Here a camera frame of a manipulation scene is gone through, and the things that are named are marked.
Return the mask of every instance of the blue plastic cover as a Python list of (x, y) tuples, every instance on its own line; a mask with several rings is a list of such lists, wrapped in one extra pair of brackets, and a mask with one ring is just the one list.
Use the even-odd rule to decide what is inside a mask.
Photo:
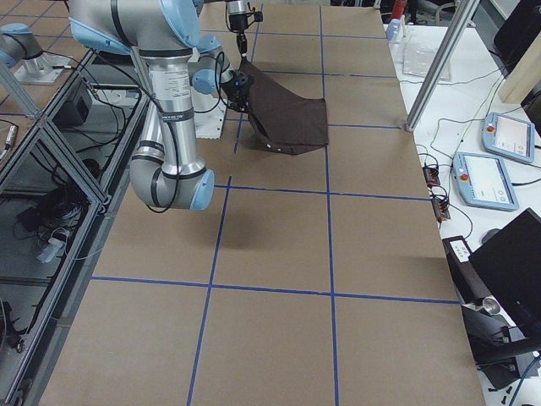
[(94, 48), (98, 51), (116, 53), (118, 55), (129, 55), (129, 47), (122, 42), (103, 34), (102, 32), (81, 23), (77, 19), (69, 17), (72, 36), (85, 47)]
[(22, 23), (6, 24), (2, 27), (3, 34), (31, 34), (32, 31), (28, 28), (28, 25)]
[(17, 61), (11, 58), (6, 52), (2, 51), (0, 51), (0, 61), (8, 65), (8, 68), (12, 68), (17, 63)]
[(221, 47), (220, 41), (218, 41), (216, 36), (213, 36), (212, 34), (202, 36), (199, 40), (199, 43), (197, 44), (197, 50), (199, 51), (199, 53), (214, 51), (219, 47)]
[(192, 78), (194, 89), (203, 95), (209, 95), (216, 90), (218, 75), (212, 69), (201, 69)]
[(178, 40), (194, 48), (199, 42), (199, 19), (192, 0), (160, 0), (161, 12)]
[(190, 210), (204, 210), (209, 206), (214, 193), (215, 178), (214, 172), (210, 169), (203, 174), (189, 206)]

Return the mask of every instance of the dark brown cloth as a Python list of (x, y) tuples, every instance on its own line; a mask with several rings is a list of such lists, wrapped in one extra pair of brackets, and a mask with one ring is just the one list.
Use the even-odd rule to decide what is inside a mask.
[(329, 143), (325, 99), (297, 96), (248, 61), (240, 70), (254, 76), (248, 119), (268, 151), (297, 155)]

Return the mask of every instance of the red object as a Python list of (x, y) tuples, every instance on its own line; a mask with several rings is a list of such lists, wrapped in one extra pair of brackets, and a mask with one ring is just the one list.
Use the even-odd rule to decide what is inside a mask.
[(392, 8), (391, 20), (400, 19), (404, 14), (404, 8), (406, 8), (406, 0), (396, 0), (395, 5)]

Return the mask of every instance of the white desk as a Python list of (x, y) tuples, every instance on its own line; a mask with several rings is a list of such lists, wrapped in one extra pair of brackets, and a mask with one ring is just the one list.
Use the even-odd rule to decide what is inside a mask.
[[(410, 42), (423, 43), (427, 47), (436, 48), (445, 34), (445, 27), (409, 27), (411, 30)], [(396, 74), (401, 81), (401, 90), (406, 109), (409, 111), (415, 97), (421, 87), (420, 84), (411, 84), (404, 80), (412, 82), (421, 82), (422, 78), (402, 73), (402, 64), (395, 63)], [(497, 71), (497, 65), (489, 52), (486, 50), (477, 31), (473, 28), (466, 29), (464, 35), (454, 54), (451, 57), (451, 82), (441, 81), (437, 86), (429, 105), (425, 110), (418, 127), (415, 129), (415, 140), (418, 145), (424, 145), (428, 148), (428, 153), (434, 155), (439, 164), (450, 164), (451, 160), (432, 149), (429, 145), (434, 138), (436, 126), (440, 118), (450, 118), (456, 121), (467, 121), (472, 118), (484, 119), (487, 113), (508, 112), (514, 110), (519, 105), (502, 103), (496, 94), (492, 105), (489, 108), (492, 95), (501, 87), (503, 77), (500, 71)], [(444, 83), (467, 82), (471, 79), (484, 76), (490, 72), (487, 77), (474, 80), (468, 84), (462, 85), (442, 85)], [(519, 108), (509, 113), (512, 117), (523, 118), (527, 120), (526, 113)], [(435, 138), (434, 146), (444, 153), (454, 156), (455, 151), (487, 153), (484, 151), (481, 143), (481, 129), (483, 121), (473, 121), (471, 123), (451, 123), (448, 121), (440, 122), (440, 129)], [(536, 136), (537, 145), (541, 145), (541, 139)], [(425, 152), (422, 146), (418, 147), (419, 152)], [(424, 162), (425, 156), (421, 156), (421, 162)], [(534, 161), (535, 165), (541, 166), (541, 151), (536, 151)], [(541, 169), (529, 167), (506, 159), (505, 165), (510, 174), (512, 182), (527, 182), (529, 180), (541, 178)], [(518, 214), (526, 208), (532, 207), (538, 214), (541, 214), (541, 182), (529, 186), (515, 187), (520, 208), (517, 211), (495, 211), (489, 209), (479, 209), (471, 206), (465, 206), (454, 179), (449, 177), (450, 167), (440, 168), (440, 179), (442, 185), (447, 189), (451, 197), (451, 204), (464, 210), (473, 221), (473, 231), (467, 239), (472, 250), (476, 250), (480, 245), (480, 239), (491, 228), (503, 228)], [(443, 222), (440, 229), (441, 238), (455, 235), (467, 235), (469, 233), (469, 221), (457, 210), (451, 208), (451, 220)], [(488, 392), (490, 383), (480, 373), (479, 378), (484, 386), (484, 394), (488, 406), (499, 406), (505, 389), (499, 392)], [(511, 395), (507, 395), (507, 403), (511, 400)], [(517, 396), (514, 405), (523, 403), (540, 404), (541, 403), (541, 378), (535, 377), (527, 379), (522, 385), (521, 391)]]

